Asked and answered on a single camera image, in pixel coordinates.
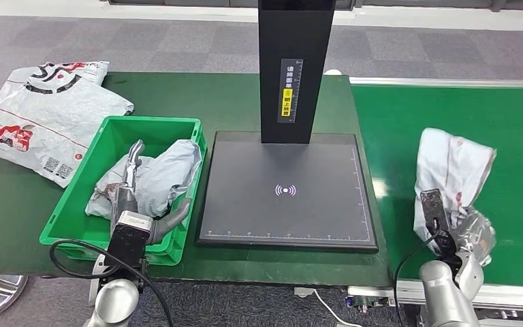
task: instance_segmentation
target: black vertical pillar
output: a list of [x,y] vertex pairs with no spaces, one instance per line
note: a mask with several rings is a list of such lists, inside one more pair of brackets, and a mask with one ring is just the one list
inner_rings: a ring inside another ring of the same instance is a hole
[[309,143],[334,0],[259,0],[261,141]]

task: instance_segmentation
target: black cable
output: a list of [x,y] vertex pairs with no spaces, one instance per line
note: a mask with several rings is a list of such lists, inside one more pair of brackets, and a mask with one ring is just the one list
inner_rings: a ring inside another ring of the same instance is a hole
[[[109,271],[104,272],[102,274],[98,274],[98,275],[82,275],[82,274],[78,274],[76,272],[74,273],[72,271],[69,271],[64,265],[62,265],[58,261],[57,257],[55,257],[55,248],[57,248],[57,246],[59,246],[60,244],[65,244],[65,243],[80,245],[86,249],[90,249],[91,251],[95,251],[99,254],[103,254],[107,258],[113,259],[119,265],[114,266]],[[124,263],[123,261],[119,260],[118,258],[116,258],[111,253],[107,252],[106,250],[104,250],[100,247],[96,247],[95,245],[91,245],[89,243],[83,242],[81,240],[61,239],[61,240],[56,240],[55,242],[53,242],[53,244],[51,244],[51,248],[49,249],[49,258],[51,258],[51,262],[53,262],[53,264],[57,268],[59,268],[59,270],[63,271],[64,273],[68,274],[69,276],[84,278],[84,279],[104,278],[104,277],[107,277],[108,275],[111,275],[111,273],[114,273],[119,268],[125,268],[125,269],[129,270],[129,272],[131,272],[132,274],[137,276],[139,279],[143,280],[145,285],[148,285],[149,288],[155,293],[155,295],[157,296],[157,300],[159,300],[159,303],[161,303],[161,306],[163,307],[163,312],[165,312],[165,318],[168,321],[168,326],[174,327],[168,304],[165,302],[163,295],[161,295],[161,292],[157,289],[157,286],[155,286],[155,284],[151,281],[151,279],[149,279],[149,277],[147,277],[146,275],[143,275],[139,270],[137,270],[137,269],[131,267],[130,265]]]
[[402,314],[400,313],[400,306],[398,305],[398,275],[400,274],[402,266],[404,266],[408,259],[412,258],[412,256],[416,253],[422,251],[438,236],[438,233],[440,232],[440,223],[438,222],[438,219],[434,218],[434,224],[436,226],[436,232],[428,240],[426,240],[426,242],[422,243],[418,249],[406,255],[406,257],[404,257],[404,259],[402,259],[402,261],[400,261],[398,264],[398,268],[396,268],[396,274],[394,274],[394,302],[396,304],[396,312],[398,313],[398,323],[400,324],[400,327],[404,327],[404,324],[402,323]]

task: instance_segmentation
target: wireless charging symbol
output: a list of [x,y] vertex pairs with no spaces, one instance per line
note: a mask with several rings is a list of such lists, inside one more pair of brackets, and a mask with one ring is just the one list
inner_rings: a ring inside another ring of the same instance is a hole
[[292,185],[289,187],[283,187],[281,185],[276,185],[275,193],[277,196],[287,195],[287,196],[295,196],[297,193],[296,186]]

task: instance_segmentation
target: yellow label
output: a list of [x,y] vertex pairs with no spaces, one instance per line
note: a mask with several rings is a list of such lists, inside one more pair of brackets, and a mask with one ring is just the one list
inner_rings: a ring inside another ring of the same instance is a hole
[[291,96],[294,94],[293,89],[283,89],[283,99],[281,102],[281,116],[289,117],[291,113]]

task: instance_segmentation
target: robotic arm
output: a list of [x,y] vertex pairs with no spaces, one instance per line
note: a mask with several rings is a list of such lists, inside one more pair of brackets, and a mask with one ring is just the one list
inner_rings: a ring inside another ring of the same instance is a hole
[[[144,288],[147,266],[145,246],[156,244],[173,230],[189,213],[191,199],[181,200],[178,208],[159,221],[138,213],[135,197],[135,177],[141,160],[139,154],[144,144],[138,140],[129,150],[123,181],[114,189],[111,212],[111,240],[107,252],[138,270],[135,274],[122,264],[105,255],[99,255],[93,266],[93,274],[115,271],[105,278],[93,279],[89,288],[89,304],[95,305],[93,315],[84,327],[127,327],[129,319]],[[169,326],[172,326],[166,306]]]
[[482,267],[491,260],[490,251],[496,242],[494,228],[487,218],[470,208],[466,220],[451,231],[440,191],[424,191],[420,196],[426,227],[430,233],[437,233],[435,240],[441,254],[420,268],[426,297],[424,325],[479,327],[472,300],[484,282]]

